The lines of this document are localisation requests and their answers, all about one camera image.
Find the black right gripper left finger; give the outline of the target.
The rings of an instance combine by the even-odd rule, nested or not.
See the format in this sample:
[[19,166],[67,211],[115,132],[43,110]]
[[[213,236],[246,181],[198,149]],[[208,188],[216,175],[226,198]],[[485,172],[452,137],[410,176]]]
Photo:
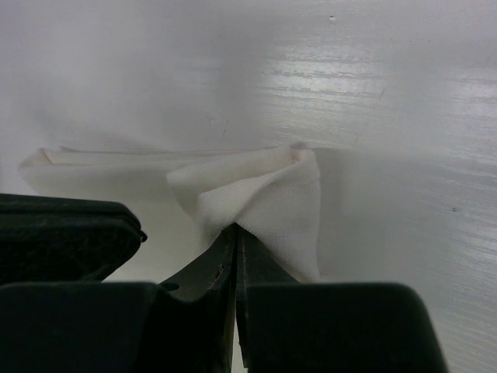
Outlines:
[[166,348],[179,372],[230,372],[235,327],[237,229],[161,283],[169,294]]

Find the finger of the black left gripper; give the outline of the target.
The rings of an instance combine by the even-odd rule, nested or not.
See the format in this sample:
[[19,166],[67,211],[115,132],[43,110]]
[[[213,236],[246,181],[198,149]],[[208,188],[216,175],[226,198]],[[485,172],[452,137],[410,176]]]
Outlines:
[[112,201],[1,195],[1,283],[102,281],[147,239]]

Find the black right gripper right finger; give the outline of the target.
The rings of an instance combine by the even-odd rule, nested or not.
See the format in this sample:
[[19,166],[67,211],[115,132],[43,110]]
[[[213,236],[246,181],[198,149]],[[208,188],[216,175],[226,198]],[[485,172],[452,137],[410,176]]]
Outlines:
[[238,230],[236,321],[243,365],[270,369],[283,360],[277,338],[285,336],[288,299],[300,284],[253,234]]

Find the white cloth napkin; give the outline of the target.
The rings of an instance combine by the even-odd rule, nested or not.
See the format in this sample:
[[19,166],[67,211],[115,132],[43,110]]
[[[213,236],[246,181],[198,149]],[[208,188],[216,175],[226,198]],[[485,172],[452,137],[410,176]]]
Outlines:
[[310,149],[111,153],[41,149],[19,166],[39,195],[128,207],[147,241],[112,281],[159,282],[237,224],[300,280],[319,278],[320,170]]

